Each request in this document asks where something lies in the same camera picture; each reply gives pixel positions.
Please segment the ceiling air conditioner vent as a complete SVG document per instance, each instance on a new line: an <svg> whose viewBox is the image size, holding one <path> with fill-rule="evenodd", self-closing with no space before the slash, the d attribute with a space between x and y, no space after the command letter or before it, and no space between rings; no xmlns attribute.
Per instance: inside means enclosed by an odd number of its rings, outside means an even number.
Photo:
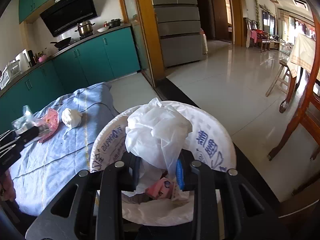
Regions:
<svg viewBox="0 0 320 240"><path fill-rule="evenodd" d="M308 4L303 0L292 0L294 5L298 8L304 9L306 11L309 10Z"/></svg>

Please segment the silver grey refrigerator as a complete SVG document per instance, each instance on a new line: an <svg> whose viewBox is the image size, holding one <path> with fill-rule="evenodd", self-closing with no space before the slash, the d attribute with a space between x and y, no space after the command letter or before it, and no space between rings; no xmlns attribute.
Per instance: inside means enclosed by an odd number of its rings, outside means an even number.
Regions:
<svg viewBox="0 0 320 240"><path fill-rule="evenodd" d="M166 68L202 59L197 0L152 0Z"/></svg>

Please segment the small black pot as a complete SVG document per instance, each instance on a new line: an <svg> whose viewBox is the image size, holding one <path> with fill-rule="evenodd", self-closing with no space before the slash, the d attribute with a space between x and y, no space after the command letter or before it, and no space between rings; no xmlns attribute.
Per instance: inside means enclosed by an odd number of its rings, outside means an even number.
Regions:
<svg viewBox="0 0 320 240"><path fill-rule="evenodd" d="M119 18L112 19L108 23L109 29L119 27L120 25L121 25L121 19L119 19Z"/></svg>

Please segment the clear printed mask wrapper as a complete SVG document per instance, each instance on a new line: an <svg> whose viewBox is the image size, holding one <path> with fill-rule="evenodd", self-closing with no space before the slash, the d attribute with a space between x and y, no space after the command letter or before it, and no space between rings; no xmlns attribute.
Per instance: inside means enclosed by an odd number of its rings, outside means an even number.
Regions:
<svg viewBox="0 0 320 240"><path fill-rule="evenodd" d="M44 120L36 118L28 105L23 106L22 113L23 115L20 118L11 123L17 135L28 131L32 127L39 129L40 137L49 134L49 125Z"/></svg>

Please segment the brown wooden dining chair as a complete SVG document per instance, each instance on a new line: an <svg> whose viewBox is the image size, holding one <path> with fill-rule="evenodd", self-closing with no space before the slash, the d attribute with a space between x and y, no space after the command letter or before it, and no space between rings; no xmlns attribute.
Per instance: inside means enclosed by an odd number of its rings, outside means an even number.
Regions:
<svg viewBox="0 0 320 240"><path fill-rule="evenodd" d="M319 72L319 6L312 9L313 19L315 20L316 42L315 42L315 58L311 67L310 77L304 90L304 94L299 102L299 106L287 125L284 135L279 144L268 154L268 159L272 160L283 148L293 131L301 124L313 139L319 143L319 122L315 116L309 111L309 106L313 105L319 109L319 96L313 92L313 86L316 83Z"/></svg>

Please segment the pink crumpled plastic wrapper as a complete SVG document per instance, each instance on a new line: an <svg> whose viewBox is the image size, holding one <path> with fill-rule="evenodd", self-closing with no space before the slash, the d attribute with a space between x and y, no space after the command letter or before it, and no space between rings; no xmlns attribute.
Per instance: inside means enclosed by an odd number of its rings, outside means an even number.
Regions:
<svg viewBox="0 0 320 240"><path fill-rule="evenodd" d="M49 128L48 132L45 132L45 135L42 135L39 143L45 142L49 137L51 137L57 130L59 126L59 113L55 109L48 108L48 111L42 120L46 123Z"/></svg>

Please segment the wooden stool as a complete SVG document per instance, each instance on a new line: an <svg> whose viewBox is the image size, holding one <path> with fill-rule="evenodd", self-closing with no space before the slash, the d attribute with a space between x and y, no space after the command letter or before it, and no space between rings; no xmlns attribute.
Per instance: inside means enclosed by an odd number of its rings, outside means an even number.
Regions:
<svg viewBox="0 0 320 240"><path fill-rule="evenodd" d="M265 96L268 97L272 90L277 87L280 91L287 94L289 90L289 82L291 80L291 73L287 66L287 60L282 59L279 61L280 68L276 74L276 77L272 81L270 87L268 88Z"/></svg>

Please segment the wooden sliding door frame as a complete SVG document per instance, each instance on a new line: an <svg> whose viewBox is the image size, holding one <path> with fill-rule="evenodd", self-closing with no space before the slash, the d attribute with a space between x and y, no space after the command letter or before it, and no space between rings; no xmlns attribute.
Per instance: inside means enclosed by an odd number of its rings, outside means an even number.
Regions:
<svg viewBox="0 0 320 240"><path fill-rule="evenodd" d="M161 43L152 0L119 0L125 23L131 24L144 77L153 88L165 78Z"/></svg>

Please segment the teal kitchen base cabinets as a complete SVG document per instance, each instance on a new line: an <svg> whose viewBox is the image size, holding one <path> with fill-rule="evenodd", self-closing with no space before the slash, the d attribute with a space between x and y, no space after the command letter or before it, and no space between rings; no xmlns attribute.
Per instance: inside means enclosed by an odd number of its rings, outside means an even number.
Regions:
<svg viewBox="0 0 320 240"><path fill-rule="evenodd" d="M40 111L58 97L140 70L131 25L92 35L16 76L1 90L1 132L22 116L22 107Z"/></svg>

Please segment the white bowl on counter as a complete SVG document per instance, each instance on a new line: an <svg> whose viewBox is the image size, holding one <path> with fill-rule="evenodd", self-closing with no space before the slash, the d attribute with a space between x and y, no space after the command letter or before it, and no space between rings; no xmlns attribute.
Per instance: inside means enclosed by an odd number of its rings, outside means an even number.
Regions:
<svg viewBox="0 0 320 240"><path fill-rule="evenodd" d="M101 28L97 29L97 32L102 33L102 32L107 31L108 29L109 29L109 27L101 27Z"/></svg>

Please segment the white bag-lined trash bin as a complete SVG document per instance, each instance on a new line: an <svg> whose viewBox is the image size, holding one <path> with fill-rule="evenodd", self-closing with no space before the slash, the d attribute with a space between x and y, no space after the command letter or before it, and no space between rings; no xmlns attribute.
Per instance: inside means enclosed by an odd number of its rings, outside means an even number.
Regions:
<svg viewBox="0 0 320 240"><path fill-rule="evenodd" d="M236 167L235 149L226 129L216 118L194 106L176 101L163 101L172 105L188 119L193 131L185 139L182 149L189 150L196 160L210 168L225 172ZM90 171L104 170L119 161L127 152L125 127L128 117L140 106L132 107L113 118L99 133L90 157ZM131 222L148 226L174 226L190 222L193 218L194 196L174 188L171 198L142 200L143 194L129 197L122 192L123 217Z"/></svg>

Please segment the white crumpled tissue ball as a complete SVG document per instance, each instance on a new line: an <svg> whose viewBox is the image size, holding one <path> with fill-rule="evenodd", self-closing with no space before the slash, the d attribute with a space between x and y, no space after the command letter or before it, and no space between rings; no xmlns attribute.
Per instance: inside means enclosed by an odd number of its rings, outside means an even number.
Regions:
<svg viewBox="0 0 320 240"><path fill-rule="evenodd" d="M73 129L80 125L82 113L75 109L66 108L61 115L62 122L69 128Z"/></svg>

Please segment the light blue checked tablecloth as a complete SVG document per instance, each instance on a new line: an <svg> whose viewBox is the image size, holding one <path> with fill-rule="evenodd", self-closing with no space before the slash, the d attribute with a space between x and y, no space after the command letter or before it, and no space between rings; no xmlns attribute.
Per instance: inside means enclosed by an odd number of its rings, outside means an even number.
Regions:
<svg viewBox="0 0 320 240"><path fill-rule="evenodd" d="M63 95L36 112L42 118L52 108L59 114L69 108L81 113L73 129L59 122L54 134L43 143L33 142L10 168L19 209L38 216L60 190L81 170L89 169L94 141L118 112L113 106L111 84L97 83Z"/></svg>

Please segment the dining table with cloth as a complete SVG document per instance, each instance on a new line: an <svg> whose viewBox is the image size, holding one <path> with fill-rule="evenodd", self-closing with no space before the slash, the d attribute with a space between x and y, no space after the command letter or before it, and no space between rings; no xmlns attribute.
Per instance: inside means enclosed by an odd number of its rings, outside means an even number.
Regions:
<svg viewBox="0 0 320 240"><path fill-rule="evenodd" d="M300 85L303 71L311 73L315 58L316 41L299 33L295 39L289 59L285 66L289 69L289 88L286 99L280 104L279 111L284 113L290 104L291 97Z"/></svg>

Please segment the white plastic bag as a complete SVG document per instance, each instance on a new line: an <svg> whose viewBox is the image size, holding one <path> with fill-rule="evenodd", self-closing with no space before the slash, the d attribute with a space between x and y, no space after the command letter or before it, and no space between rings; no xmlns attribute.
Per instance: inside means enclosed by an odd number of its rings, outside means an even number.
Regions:
<svg viewBox="0 0 320 240"><path fill-rule="evenodd" d="M139 181L133 193L124 194L143 194L165 171L167 178L174 179L178 157L192 131L188 119L157 98L135 110L127 119L125 146L127 152L141 158Z"/></svg>

